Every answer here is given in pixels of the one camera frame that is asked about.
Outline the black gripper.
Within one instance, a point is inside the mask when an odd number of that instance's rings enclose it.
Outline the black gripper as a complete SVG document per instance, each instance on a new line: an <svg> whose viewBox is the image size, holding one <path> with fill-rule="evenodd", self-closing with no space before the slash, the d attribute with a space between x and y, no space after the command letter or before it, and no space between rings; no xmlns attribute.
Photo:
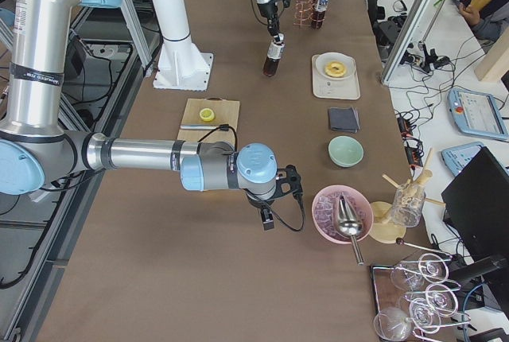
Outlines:
<svg viewBox="0 0 509 342"><path fill-rule="evenodd" d="M260 14L266 19L267 30L274 43L281 43L279 31L278 5L276 2L267 2L260 5Z"/></svg>
<svg viewBox="0 0 509 342"><path fill-rule="evenodd" d="M274 212L271 209L271 205L274 201L262 200L250 194L247 194L247 199L251 205L259 210L263 230L269 231L274 229Z"/></svg>

